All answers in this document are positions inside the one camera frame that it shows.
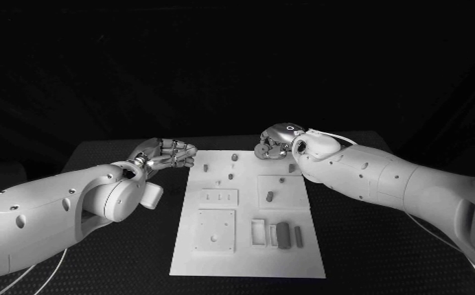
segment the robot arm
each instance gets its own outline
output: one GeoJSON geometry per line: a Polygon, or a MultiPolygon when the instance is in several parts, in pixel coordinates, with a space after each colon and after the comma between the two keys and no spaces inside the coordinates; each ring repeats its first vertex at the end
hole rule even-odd
{"type": "Polygon", "coordinates": [[[263,133],[254,153],[267,159],[283,158],[290,152],[312,182],[355,200],[426,220],[449,236],[474,264],[475,178],[416,165],[349,142],[352,146],[342,146],[326,133],[280,123],[263,133]]]}
{"type": "Polygon", "coordinates": [[[0,191],[0,276],[56,255],[121,222],[137,205],[155,209],[163,189],[147,182],[166,167],[192,167],[196,148],[143,142],[126,161],[59,174],[0,191]]]}

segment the robotic hand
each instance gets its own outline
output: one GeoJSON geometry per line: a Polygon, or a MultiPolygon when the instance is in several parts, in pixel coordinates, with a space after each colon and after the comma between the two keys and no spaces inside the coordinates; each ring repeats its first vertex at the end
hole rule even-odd
{"type": "Polygon", "coordinates": [[[155,209],[160,169],[192,167],[198,149],[150,139],[126,161],[59,174],[0,191],[0,276],[56,255],[91,232],[121,222],[137,205],[155,209]]]}
{"type": "Polygon", "coordinates": [[[263,132],[254,153],[260,159],[282,159],[287,152],[308,180],[357,200],[404,211],[436,226],[474,265],[474,177],[416,165],[341,136],[279,123],[263,132]],[[332,137],[351,145],[341,145],[332,137]]]}

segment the small cylinder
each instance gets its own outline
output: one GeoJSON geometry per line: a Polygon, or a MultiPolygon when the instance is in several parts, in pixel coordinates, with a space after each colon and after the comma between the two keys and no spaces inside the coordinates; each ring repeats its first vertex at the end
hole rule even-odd
{"type": "Polygon", "coordinates": [[[271,199],[274,198],[274,193],[271,191],[267,192],[267,202],[271,202],[271,199]]]}
{"type": "Polygon", "coordinates": [[[302,233],[300,233],[300,227],[299,226],[295,227],[295,241],[297,242],[297,247],[302,248],[303,243],[302,243],[302,233]]]}
{"type": "Polygon", "coordinates": [[[290,244],[290,228],[286,222],[277,224],[277,244],[280,249],[289,249],[290,244]]]}

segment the black table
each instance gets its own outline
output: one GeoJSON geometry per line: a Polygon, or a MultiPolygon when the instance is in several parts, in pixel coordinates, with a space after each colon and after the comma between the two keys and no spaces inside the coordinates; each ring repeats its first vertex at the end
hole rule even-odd
{"type": "MultiPolygon", "coordinates": [[[[390,152],[373,131],[336,132],[390,152]]],[[[179,140],[201,150],[253,150],[258,135],[179,140]]],[[[78,146],[64,172],[123,161],[144,139],[78,146]]],[[[328,279],[169,276],[189,169],[166,169],[156,210],[142,206],[121,222],[71,247],[42,294],[475,294],[475,272],[449,248],[394,209],[347,198],[306,180],[328,279]]],[[[33,294],[61,254],[40,263],[7,294],[33,294]]],[[[17,278],[0,278],[0,289],[17,278]]]]}

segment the black background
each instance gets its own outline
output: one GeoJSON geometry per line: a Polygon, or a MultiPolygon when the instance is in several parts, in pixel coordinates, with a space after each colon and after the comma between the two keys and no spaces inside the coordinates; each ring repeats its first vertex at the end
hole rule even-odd
{"type": "Polygon", "coordinates": [[[375,130],[474,174],[474,0],[1,0],[1,158],[82,141],[375,130]]]}

